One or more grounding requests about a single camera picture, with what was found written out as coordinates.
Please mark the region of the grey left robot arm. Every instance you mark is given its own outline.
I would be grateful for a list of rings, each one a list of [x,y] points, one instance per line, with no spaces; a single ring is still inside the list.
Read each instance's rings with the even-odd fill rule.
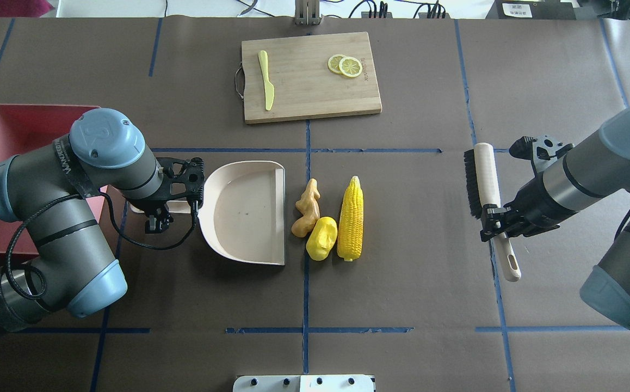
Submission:
[[[157,158],[123,113],[94,108],[51,144],[0,163],[0,220],[16,222],[0,266],[0,335],[66,309],[89,317],[127,292],[125,275],[87,199],[118,189],[144,212],[148,234],[172,223],[168,202],[185,199],[198,224],[204,162]]]

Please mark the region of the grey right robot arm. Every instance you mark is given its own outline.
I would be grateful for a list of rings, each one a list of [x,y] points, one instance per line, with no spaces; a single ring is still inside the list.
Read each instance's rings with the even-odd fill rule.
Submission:
[[[524,136],[509,154],[528,161],[533,173],[509,201],[500,196],[493,146],[479,143],[464,155],[470,213],[481,223],[481,240],[495,244],[505,278],[521,277],[509,238],[552,231],[589,211],[596,233],[609,226],[614,236],[579,297],[630,330],[630,107],[577,144]]]

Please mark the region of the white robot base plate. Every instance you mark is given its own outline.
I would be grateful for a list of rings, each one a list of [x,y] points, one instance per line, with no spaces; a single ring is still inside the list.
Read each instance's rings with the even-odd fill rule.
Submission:
[[[244,375],[233,391],[376,391],[375,377],[363,374]]]

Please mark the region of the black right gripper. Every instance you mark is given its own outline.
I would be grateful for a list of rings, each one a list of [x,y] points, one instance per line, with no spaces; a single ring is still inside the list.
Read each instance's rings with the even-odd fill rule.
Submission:
[[[508,237],[532,237],[557,229],[557,223],[543,212],[551,210],[548,194],[541,185],[526,185],[519,189],[511,203],[499,207],[484,204],[480,221],[480,239],[488,242],[501,233]]]

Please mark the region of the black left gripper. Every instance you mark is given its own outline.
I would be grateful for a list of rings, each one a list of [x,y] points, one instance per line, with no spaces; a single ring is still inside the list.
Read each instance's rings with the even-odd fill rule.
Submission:
[[[144,212],[144,233],[161,234],[168,230],[174,217],[170,201],[183,199],[189,206],[188,213],[196,216],[203,206],[205,183],[204,161],[201,158],[181,160],[158,158],[160,183],[153,193],[144,198],[131,199],[135,208]]]

